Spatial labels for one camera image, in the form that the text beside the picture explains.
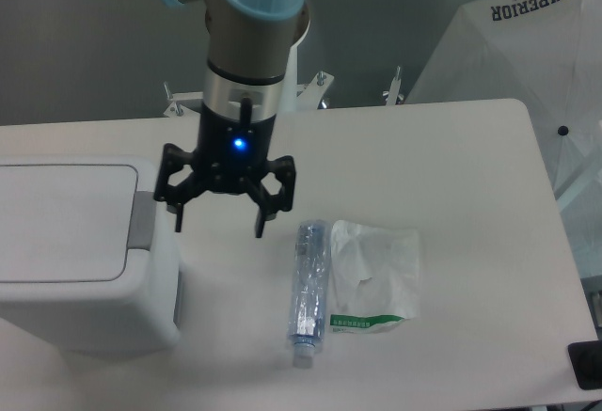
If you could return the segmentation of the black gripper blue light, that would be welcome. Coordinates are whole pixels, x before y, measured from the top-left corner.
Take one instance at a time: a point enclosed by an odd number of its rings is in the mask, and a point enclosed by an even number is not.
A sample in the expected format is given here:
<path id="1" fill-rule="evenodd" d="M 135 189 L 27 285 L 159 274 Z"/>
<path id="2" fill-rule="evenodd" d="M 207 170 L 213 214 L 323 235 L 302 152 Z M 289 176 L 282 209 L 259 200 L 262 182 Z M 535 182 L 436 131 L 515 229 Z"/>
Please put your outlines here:
<path id="1" fill-rule="evenodd" d="M 275 117 L 258 121 L 228 119 L 201 106 L 197 148 L 185 151 L 172 143 L 163 147 L 153 198 L 176 215 L 175 231 L 182 231 L 184 206 L 206 192 L 246 193 L 258 206 L 255 237 L 279 212 L 293 208 L 295 163 L 290 155 L 267 160 Z M 190 166 L 189 175 L 170 184 L 170 178 Z M 271 194 L 263 179 L 272 174 L 280 188 Z"/>

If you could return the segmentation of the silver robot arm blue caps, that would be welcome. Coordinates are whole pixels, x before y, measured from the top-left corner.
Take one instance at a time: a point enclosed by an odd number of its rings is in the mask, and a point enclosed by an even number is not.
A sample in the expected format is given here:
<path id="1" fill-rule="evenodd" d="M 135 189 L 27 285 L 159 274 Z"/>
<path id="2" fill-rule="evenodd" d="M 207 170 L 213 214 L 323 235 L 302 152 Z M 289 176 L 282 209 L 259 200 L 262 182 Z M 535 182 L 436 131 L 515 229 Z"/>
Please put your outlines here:
<path id="1" fill-rule="evenodd" d="M 246 195 L 258 207 L 255 232 L 293 206 L 293 157 L 270 159 L 289 55 L 309 26 L 307 0 L 164 0 L 205 4 L 210 36 L 198 142 L 163 148 L 154 190 L 177 218 L 206 192 Z"/>

